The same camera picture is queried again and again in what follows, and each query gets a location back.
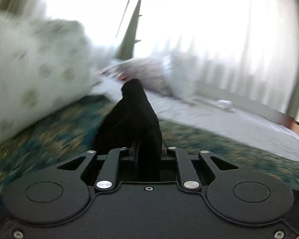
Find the floral patterned pillow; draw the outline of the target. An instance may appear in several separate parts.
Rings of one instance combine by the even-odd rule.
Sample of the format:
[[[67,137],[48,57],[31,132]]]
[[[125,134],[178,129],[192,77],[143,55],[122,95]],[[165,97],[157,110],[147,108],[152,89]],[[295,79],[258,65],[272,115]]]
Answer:
[[[154,58],[132,58],[117,61],[96,73],[99,80],[117,90],[132,79],[138,79],[142,87],[164,97],[175,94],[168,82],[168,77],[161,61]]]

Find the black pants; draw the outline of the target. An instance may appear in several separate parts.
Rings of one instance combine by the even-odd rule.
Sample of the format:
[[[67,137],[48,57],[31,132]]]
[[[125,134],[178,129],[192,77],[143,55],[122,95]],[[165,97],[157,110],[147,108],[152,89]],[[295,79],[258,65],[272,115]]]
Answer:
[[[98,127],[91,149],[107,154],[112,149],[134,146],[141,180],[159,181],[162,133],[158,117],[139,79],[127,81],[121,91],[122,99]]]

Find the white bed sheet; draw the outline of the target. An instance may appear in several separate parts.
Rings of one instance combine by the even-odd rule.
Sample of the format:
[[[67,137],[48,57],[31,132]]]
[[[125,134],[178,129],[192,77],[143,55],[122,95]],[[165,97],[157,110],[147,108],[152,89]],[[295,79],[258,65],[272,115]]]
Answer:
[[[153,92],[146,96],[160,119],[205,129],[278,156],[299,161],[299,136],[255,114],[227,112],[210,103],[183,102]]]

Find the wooden bed frame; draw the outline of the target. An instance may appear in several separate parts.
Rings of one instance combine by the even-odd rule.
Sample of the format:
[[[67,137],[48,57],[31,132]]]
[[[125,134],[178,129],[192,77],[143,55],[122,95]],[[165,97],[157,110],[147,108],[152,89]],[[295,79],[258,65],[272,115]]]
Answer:
[[[287,128],[291,128],[293,124],[299,126],[299,122],[287,114],[276,111],[258,101],[250,100],[246,97],[230,93],[227,90],[216,88],[211,84],[204,84],[201,81],[197,82],[196,94],[201,94],[202,96],[210,97],[214,100],[229,100],[235,107],[239,109],[245,110],[249,113],[257,114],[267,120],[270,120],[271,122],[283,125]]]

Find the large white floral pillow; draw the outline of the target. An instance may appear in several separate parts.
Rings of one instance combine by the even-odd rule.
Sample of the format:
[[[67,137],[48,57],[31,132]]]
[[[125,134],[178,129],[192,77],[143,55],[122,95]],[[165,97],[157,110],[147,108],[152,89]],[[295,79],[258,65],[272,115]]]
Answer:
[[[87,95],[90,58],[79,22],[0,13],[0,142]]]

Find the green curtain left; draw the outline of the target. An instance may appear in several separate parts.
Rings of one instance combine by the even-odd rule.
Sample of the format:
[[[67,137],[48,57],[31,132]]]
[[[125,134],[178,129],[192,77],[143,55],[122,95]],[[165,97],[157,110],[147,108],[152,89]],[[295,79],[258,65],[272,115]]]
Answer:
[[[141,1],[128,0],[126,4],[116,36],[117,48],[114,54],[116,59],[128,60],[133,57],[134,44],[139,42],[136,39],[136,32],[141,16]]]

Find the teal paisley bedspread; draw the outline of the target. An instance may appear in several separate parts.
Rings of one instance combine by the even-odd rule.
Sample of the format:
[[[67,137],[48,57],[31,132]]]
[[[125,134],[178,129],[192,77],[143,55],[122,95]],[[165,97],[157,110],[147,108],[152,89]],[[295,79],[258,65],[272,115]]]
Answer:
[[[23,175],[88,151],[96,129],[113,104],[104,96],[86,96],[0,144],[0,194]],[[163,142],[196,154],[201,149],[263,171],[299,190],[299,161],[289,160],[213,132],[160,121]],[[0,224],[6,214],[0,196]]]

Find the small white cloth bundle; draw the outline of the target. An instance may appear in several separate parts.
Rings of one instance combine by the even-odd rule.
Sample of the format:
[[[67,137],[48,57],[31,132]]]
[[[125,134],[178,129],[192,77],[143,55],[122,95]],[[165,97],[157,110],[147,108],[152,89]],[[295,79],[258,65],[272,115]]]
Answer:
[[[235,112],[235,108],[230,100],[218,100],[216,106],[218,109],[226,112]]]

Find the white sheer curtain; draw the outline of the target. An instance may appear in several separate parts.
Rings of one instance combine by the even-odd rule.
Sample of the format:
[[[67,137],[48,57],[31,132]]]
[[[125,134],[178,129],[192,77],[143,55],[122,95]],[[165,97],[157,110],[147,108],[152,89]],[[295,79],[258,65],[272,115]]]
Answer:
[[[197,82],[285,112],[299,59],[296,0],[142,0],[134,57],[171,75],[173,51],[197,58]]]

